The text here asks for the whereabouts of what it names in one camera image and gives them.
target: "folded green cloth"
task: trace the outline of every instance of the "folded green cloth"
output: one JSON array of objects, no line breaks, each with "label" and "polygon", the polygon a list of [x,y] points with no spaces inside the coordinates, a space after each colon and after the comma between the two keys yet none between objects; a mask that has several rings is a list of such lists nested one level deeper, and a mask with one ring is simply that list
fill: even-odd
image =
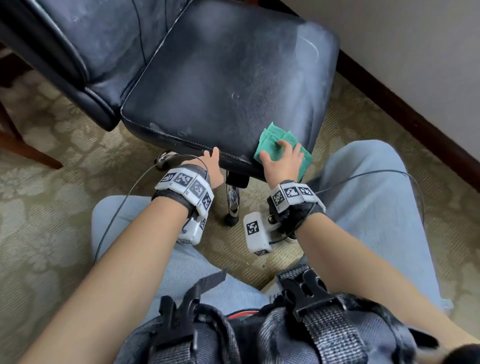
[{"label": "folded green cloth", "polygon": [[[286,140],[292,145],[292,147],[295,147],[298,144],[298,140],[291,132],[287,133],[282,128],[279,128],[271,123],[268,128],[264,129],[262,135],[260,135],[257,151],[255,152],[253,158],[262,164],[259,154],[260,151],[266,150],[268,154],[270,154],[270,158],[272,160],[279,160],[283,153],[283,147],[277,144],[277,141],[280,139]],[[312,162],[312,155],[304,147],[301,148],[301,152],[304,153],[305,156],[303,157],[303,162],[300,166],[299,181],[301,181],[305,171],[307,170],[307,167]]]}]

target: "buckle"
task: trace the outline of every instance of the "buckle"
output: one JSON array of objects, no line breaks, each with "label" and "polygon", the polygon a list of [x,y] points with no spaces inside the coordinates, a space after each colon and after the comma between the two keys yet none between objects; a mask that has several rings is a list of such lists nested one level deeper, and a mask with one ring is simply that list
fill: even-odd
[{"label": "buckle", "polygon": [[196,354],[198,332],[193,327],[193,319],[195,307],[199,302],[200,287],[198,285],[194,285],[187,291],[178,309],[170,296],[162,297],[159,312],[164,320],[150,347],[150,355],[189,341],[192,343],[191,351]]},{"label": "buckle", "polygon": [[298,322],[308,311],[342,303],[336,296],[327,292],[324,283],[311,268],[294,279],[281,279],[282,295],[292,308],[292,313]]}]

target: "floral pattern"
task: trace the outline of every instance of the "floral pattern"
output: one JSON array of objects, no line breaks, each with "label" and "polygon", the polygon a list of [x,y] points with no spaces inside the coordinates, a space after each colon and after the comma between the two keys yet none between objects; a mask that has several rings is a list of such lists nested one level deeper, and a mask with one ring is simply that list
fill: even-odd
[{"label": "floral pattern", "polygon": [[[26,141],[65,165],[53,171],[0,151],[0,362],[15,363],[88,273],[90,217],[95,204],[125,194],[160,150],[120,125],[107,133],[35,71],[0,88]],[[337,75],[330,108],[305,180],[328,156],[359,139],[393,145],[418,179],[426,202],[426,232],[452,319],[480,337],[480,196],[359,90]],[[150,195],[152,171],[135,194]],[[298,245],[279,244],[254,256],[243,227],[223,225],[225,187],[216,199],[198,249],[214,265],[261,288],[301,256]],[[251,180],[242,192],[241,217],[266,211],[266,184]]]}]

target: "white wall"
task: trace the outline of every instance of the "white wall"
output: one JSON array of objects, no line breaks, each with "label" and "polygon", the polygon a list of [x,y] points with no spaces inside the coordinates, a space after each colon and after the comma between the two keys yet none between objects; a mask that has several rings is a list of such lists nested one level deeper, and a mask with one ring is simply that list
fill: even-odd
[{"label": "white wall", "polygon": [[283,0],[480,160],[480,0]]}]

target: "light blue jeans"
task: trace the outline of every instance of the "light blue jeans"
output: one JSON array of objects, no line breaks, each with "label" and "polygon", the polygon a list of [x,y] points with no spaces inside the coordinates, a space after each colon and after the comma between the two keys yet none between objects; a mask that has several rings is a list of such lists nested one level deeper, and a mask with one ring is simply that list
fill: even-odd
[{"label": "light blue jeans", "polygon": [[[390,145],[377,140],[357,141],[331,155],[322,172],[308,185],[314,191],[320,191],[353,175],[381,169],[405,171],[405,166]],[[320,198],[329,218],[393,264],[441,308],[432,257],[408,177],[394,172],[369,174],[322,193]],[[92,214],[93,255],[123,199],[124,196],[110,196],[95,207]],[[149,203],[150,197],[127,198],[99,256]],[[175,244],[144,322],[158,315],[162,296],[171,296],[178,305],[197,280],[217,271],[219,269],[192,246]],[[269,303],[269,298],[228,275],[225,282],[202,295],[202,302],[227,315],[242,309],[260,308]]]}]

